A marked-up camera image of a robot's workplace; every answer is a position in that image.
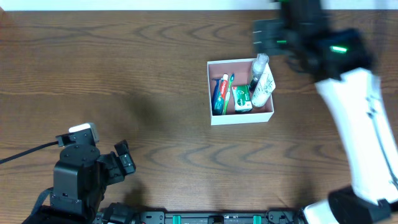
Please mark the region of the clear pump soap bottle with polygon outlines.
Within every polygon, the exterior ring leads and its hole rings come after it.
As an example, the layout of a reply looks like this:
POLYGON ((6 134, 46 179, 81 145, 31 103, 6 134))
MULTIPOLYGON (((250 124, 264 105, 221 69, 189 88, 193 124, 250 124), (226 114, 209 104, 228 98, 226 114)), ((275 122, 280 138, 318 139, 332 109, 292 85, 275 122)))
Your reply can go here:
POLYGON ((269 63, 269 57, 266 54, 258 54, 257 58, 253 60, 251 66, 251 74, 248 78, 248 87, 249 91, 253 92, 261 78, 264 70, 266 69, 266 65, 269 63))

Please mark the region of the white botanical lotion tube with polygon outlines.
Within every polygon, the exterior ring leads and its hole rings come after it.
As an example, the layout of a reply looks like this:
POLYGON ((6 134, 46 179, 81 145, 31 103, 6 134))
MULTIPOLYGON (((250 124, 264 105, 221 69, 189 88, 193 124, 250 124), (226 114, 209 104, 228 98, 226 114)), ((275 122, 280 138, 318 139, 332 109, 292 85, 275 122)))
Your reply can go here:
POLYGON ((266 65, 257 86, 252 94, 251 102, 253 107, 263 107, 275 90, 275 81, 269 64, 266 65))

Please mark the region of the green soap bar package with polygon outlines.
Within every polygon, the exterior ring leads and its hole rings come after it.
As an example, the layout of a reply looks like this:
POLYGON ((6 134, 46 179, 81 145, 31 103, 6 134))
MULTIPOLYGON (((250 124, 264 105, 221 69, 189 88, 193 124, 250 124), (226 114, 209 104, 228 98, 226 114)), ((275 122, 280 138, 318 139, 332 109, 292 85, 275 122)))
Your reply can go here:
POLYGON ((252 102, 247 85, 232 87, 235 113, 247 113, 252 110, 252 102))

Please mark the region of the green white toothbrush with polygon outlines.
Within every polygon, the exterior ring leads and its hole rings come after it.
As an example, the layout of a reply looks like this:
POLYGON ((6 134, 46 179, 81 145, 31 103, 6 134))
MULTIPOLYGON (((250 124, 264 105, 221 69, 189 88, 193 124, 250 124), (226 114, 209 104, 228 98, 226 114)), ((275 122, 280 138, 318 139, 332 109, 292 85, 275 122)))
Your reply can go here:
POLYGON ((231 96, 231 85, 232 85, 233 81, 234 81, 234 74, 232 73, 231 76, 229 77, 229 81, 228 81, 228 89, 227 89, 226 96, 225 96, 222 115, 226 115, 226 112, 228 109, 228 103, 229 103, 229 99, 231 96))

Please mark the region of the blue disposable razor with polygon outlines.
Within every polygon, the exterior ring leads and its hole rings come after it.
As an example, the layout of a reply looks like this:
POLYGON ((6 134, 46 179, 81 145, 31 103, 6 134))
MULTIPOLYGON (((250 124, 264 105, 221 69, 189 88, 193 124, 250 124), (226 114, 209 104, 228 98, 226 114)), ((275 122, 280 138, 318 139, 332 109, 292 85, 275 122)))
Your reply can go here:
POLYGON ((211 110, 214 110, 215 101, 218 96, 218 90, 219 90, 219 84, 220 84, 221 78, 212 78, 212 80, 216 82, 216 85, 213 89, 213 94, 211 96, 211 110))

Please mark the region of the red green toothpaste tube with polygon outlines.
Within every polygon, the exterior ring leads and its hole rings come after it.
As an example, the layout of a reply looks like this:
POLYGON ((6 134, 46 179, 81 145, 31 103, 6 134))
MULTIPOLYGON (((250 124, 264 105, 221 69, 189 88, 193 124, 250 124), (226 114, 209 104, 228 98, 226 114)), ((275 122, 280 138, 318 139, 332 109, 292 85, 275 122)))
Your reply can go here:
POLYGON ((223 78, 221 79, 221 83, 217 92, 217 97, 215 98, 215 103, 213 107, 213 114, 214 115, 222 115, 223 114, 223 107, 224 101, 226 96, 226 91, 228 87, 229 75, 225 73, 223 78))

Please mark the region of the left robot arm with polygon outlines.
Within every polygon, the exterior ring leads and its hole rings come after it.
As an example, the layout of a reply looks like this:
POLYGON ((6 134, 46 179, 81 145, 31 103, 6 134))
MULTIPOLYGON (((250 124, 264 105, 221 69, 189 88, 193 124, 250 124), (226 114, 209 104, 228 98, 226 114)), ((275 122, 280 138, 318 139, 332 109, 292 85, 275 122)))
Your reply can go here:
POLYGON ((24 223, 92 223, 107 186, 136 171, 126 140, 108 154, 100 153, 93 140, 62 144, 53 187, 39 195, 24 223))

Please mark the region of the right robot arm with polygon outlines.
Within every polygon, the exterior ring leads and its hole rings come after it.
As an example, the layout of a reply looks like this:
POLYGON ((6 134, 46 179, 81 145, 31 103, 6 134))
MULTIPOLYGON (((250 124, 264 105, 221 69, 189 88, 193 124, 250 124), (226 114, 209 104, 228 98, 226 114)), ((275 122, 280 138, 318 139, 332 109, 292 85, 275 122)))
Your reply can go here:
POLYGON ((378 223, 397 212, 397 144, 373 57, 356 29, 333 30, 319 0, 280 2, 279 18, 256 21, 254 49, 286 54, 311 74, 338 129, 351 185, 307 205, 296 223, 378 223))

